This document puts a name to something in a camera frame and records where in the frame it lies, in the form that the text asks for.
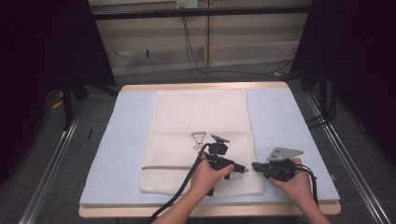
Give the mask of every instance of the black cable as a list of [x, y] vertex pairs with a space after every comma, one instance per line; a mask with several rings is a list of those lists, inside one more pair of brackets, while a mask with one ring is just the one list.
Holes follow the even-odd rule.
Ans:
[[183, 181], [183, 184], [181, 184], [180, 188], [178, 189], [177, 193], [175, 194], [175, 196], [172, 197], [171, 200], [169, 200], [169, 202], [167, 202], [166, 204], [164, 204], [162, 207], [160, 207], [155, 213], [153, 213], [151, 215], [151, 217], [148, 220], [148, 223], [151, 224], [155, 218], [157, 218], [157, 216], [163, 211], [165, 210], [167, 207], [169, 207], [170, 205], [172, 205], [172, 203], [175, 202], [175, 200], [181, 195], [181, 193], [183, 192], [184, 188], [186, 188], [187, 184], [190, 181], [190, 178], [192, 176], [192, 174], [194, 173], [195, 169], [197, 168], [198, 164], [202, 161], [201, 156], [204, 153], [205, 148], [209, 146], [209, 144], [205, 144], [201, 151], [199, 152], [197, 158], [195, 159], [194, 164], [192, 165], [191, 169], [189, 170], [189, 173], [187, 174], [186, 178]]
[[[229, 80], [222, 79], [222, 78], [219, 78], [219, 77], [212, 77], [212, 76], [208, 75], [206, 72], [204, 72], [204, 71], [201, 70], [201, 68], [198, 66], [198, 64], [197, 64], [197, 62], [196, 62], [196, 60], [195, 60], [194, 53], [192, 52], [192, 46], [191, 46], [190, 35], [189, 35], [189, 28], [187, 27], [186, 18], [185, 18], [185, 17], [182, 17], [182, 20], [183, 20], [183, 26], [184, 26], [184, 38], [185, 38], [185, 42], [186, 42], [187, 59], [189, 60], [189, 64], [190, 64], [191, 68], [194, 69], [195, 71], [197, 71], [197, 72], [203, 74], [203, 75], [206, 76], [206, 77], [211, 77], [211, 78], [214, 78], [214, 79], [218, 79], [218, 80], [220, 80], [220, 81], [230, 82]], [[194, 61], [196, 67], [194, 67], [194, 66], [192, 65], [192, 63], [191, 63], [190, 54], [189, 54], [189, 46], [190, 46], [191, 56], [192, 56], [192, 58], [193, 58], [193, 61]]]
[[296, 170], [307, 172], [310, 175], [311, 182], [312, 182], [312, 197], [314, 198], [315, 203], [319, 206], [319, 203], [318, 203], [317, 178], [314, 176], [314, 173], [312, 173], [312, 170], [309, 169], [307, 166], [301, 165], [301, 164], [295, 164], [295, 165], [304, 167], [304, 168], [296, 167]]
[[[208, 74], [210, 74], [210, 73], [236, 73], [236, 74], [247, 74], [247, 75], [253, 75], [253, 76], [270, 75], [270, 74], [273, 74], [273, 73], [275, 73], [275, 72], [281, 71], [283, 68], [285, 68], [286, 66], [288, 66], [288, 64], [291, 63], [291, 62], [293, 61], [293, 60], [290, 60], [289, 62], [285, 63], [284, 65], [279, 66], [281, 63], [287, 61], [287, 60], [282, 60], [282, 61], [278, 62], [278, 68], [277, 68], [276, 70], [270, 71], [270, 72], [265, 72], [265, 73], [250, 73], [250, 72], [227, 71], [227, 70], [204, 71], [204, 70], [202, 70], [202, 68], [200, 68], [200, 67], [198, 66], [197, 62], [195, 61], [195, 57], [194, 57], [194, 54], [193, 54], [193, 52], [192, 52], [192, 47], [191, 47], [191, 42], [190, 42], [190, 35], [189, 35], [189, 28], [188, 28], [188, 26], [187, 26], [186, 18], [185, 18], [185, 17], [182, 17], [182, 20], [183, 20], [184, 35], [185, 35], [185, 40], [186, 40], [187, 59], [189, 60], [189, 64], [190, 64], [191, 68], [193, 68], [195, 71], [200, 72], [200, 73], [202, 73], [203, 75], [205, 75], [205, 76], [207, 76], [207, 77], [212, 77], [212, 76], [209, 76], [209, 75], [208, 75]], [[190, 47], [190, 52], [191, 52], [191, 55], [192, 55], [192, 58], [193, 58], [193, 60], [194, 60], [194, 63], [195, 63], [195, 66], [196, 66], [196, 67], [194, 67], [194, 66], [192, 65], [192, 62], [191, 62], [191, 60], [190, 60], [189, 47]], [[229, 82], [229, 80], [225, 80], [225, 79], [222, 79], [222, 78], [219, 78], [219, 77], [212, 77], [212, 78], [215, 78], [215, 79], [218, 79], [218, 80], [221, 80], [221, 81], [227, 81], [227, 82]]]
[[312, 122], [312, 121], [317, 120], [317, 119], [324, 119], [324, 121], [321, 121], [318, 124], [309, 126], [308, 127], [309, 129], [319, 127], [319, 126], [321, 126], [323, 124], [327, 124], [327, 123], [329, 123], [330, 121], [332, 121], [335, 118], [335, 114], [336, 114], [336, 110], [337, 110], [337, 106], [336, 106], [336, 102], [335, 102], [335, 98], [336, 98], [335, 96], [336, 96], [335, 87], [332, 86], [332, 97], [330, 99], [329, 108], [327, 109], [327, 114], [329, 116], [327, 118], [324, 118], [323, 116], [318, 115], [318, 116], [313, 117], [312, 119], [306, 119], [305, 120], [306, 123]]

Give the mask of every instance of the human hand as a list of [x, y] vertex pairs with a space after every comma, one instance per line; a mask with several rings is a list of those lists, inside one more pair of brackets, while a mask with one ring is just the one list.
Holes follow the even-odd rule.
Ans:
[[[291, 160], [294, 164], [302, 164], [299, 158], [292, 158]], [[309, 175], [304, 171], [297, 170], [294, 177], [286, 182], [273, 179], [272, 177], [270, 182], [275, 187], [283, 190], [286, 196], [297, 206], [307, 203], [310, 199], [313, 201]]]
[[191, 177], [191, 186], [189, 192], [205, 197], [225, 175], [233, 171], [233, 165], [228, 165], [221, 170], [214, 170], [208, 160], [205, 160], [207, 153], [201, 155], [203, 159], [195, 169]]

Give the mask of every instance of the white towel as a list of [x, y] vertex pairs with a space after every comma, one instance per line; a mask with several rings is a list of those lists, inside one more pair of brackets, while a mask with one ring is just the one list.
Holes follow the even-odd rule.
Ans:
[[197, 142], [191, 136], [197, 132], [206, 133], [202, 145], [216, 142], [211, 134], [230, 140], [223, 157], [249, 169], [244, 174], [232, 173], [229, 180], [221, 179], [214, 196], [262, 194], [262, 178], [251, 167], [256, 159], [241, 90], [158, 92], [140, 176], [142, 191], [177, 192], [197, 157]]

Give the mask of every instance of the black stand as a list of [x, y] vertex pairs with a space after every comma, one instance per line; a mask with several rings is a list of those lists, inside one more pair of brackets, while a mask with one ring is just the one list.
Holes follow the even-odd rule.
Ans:
[[73, 109], [71, 103], [70, 91], [73, 92], [74, 96], [79, 101], [85, 101], [90, 96], [84, 88], [84, 83], [89, 83], [96, 89], [103, 91], [111, 96], [118, 96], [117, 91], [111, 90], [109, 87], [93, 81], [92, 79], [85, 76], [63, 76], [62, 92], [64, 96], [64, 115], [65, 115], [65, 125], [64, 129], [67, 130], [73, 120]]

